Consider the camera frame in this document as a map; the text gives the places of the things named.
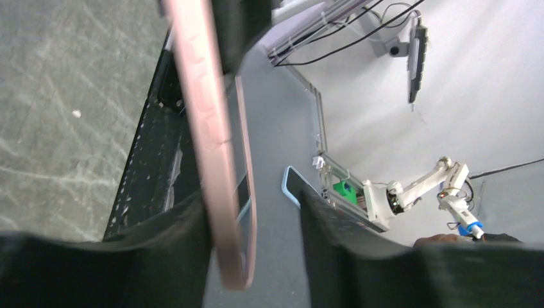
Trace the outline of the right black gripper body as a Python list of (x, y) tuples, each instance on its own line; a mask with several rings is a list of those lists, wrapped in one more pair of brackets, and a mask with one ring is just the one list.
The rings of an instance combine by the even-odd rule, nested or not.
[(223, 74), (235, 74), (245, 54), (272, 26), (271, 0), (212, 0)]

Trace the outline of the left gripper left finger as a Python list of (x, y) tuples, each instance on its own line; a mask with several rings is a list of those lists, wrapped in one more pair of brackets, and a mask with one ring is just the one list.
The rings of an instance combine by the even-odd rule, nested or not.
[(2, 307), (201, 307), (212, 250), (196, 192), (111, 241), (1, 233)]

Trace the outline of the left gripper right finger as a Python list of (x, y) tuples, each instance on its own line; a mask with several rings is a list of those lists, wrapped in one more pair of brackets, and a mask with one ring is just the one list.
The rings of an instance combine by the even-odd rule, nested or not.
[(299, 194), (312, 307), (542, 307), (543, 248), (507, 242), (411, 248)]

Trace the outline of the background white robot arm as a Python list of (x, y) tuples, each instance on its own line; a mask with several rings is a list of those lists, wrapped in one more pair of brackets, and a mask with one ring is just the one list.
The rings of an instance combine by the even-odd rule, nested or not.
[(542, 307), (543, 2), (1, 2), (2, 307)]

